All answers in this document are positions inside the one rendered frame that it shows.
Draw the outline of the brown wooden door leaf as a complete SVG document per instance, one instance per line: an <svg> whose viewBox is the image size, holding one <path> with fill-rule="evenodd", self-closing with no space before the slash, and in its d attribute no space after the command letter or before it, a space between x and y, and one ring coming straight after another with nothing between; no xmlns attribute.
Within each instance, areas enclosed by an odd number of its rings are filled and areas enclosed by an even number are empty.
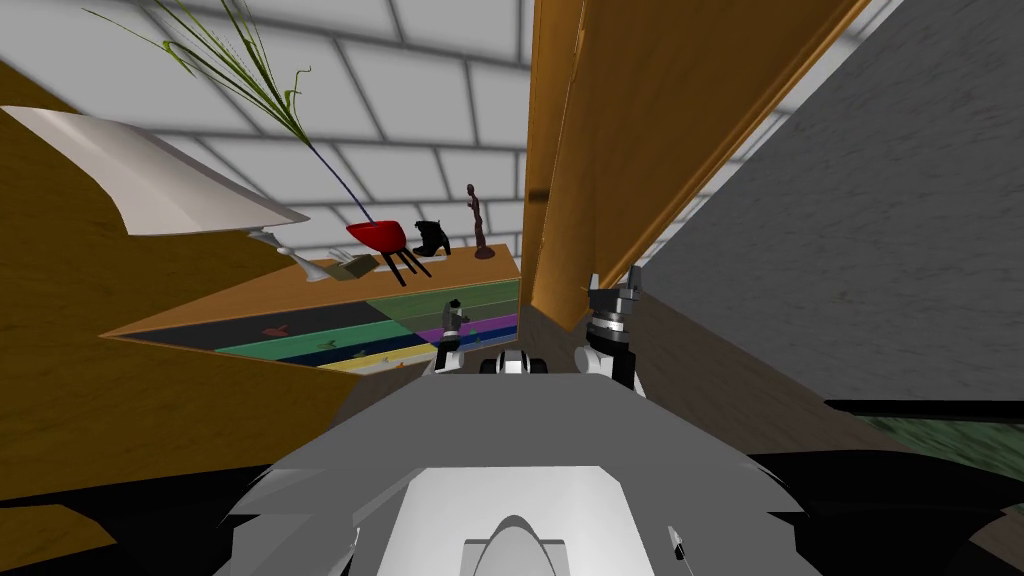
<svg viewBox="0 0 1024 576"><path fill-rule="evenodd" d="M538 0L522 296L565 330L870 0Z"/></svg>

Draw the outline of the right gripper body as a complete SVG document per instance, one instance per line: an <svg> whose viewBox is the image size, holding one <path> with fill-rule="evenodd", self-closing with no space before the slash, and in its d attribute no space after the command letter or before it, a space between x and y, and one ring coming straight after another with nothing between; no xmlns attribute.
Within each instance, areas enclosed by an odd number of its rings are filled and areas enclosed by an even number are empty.
<svg viewBox="0 0 1024 576"><path fill-rule="evenodd" d="M632 314L641 292L629 287L591 289L588 291L589 306L594 315Z"/></svg>

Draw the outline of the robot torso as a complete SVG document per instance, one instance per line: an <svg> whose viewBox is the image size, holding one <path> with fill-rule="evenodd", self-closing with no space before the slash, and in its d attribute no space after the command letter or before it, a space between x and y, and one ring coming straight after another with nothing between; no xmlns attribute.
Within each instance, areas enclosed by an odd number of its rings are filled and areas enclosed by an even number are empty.
<svg viewBox="0 0 1024 576"><path fill-rule="evenodd" d="M283 457L214 576L824 576L736 449L597 374L430 374Z"/></svg>

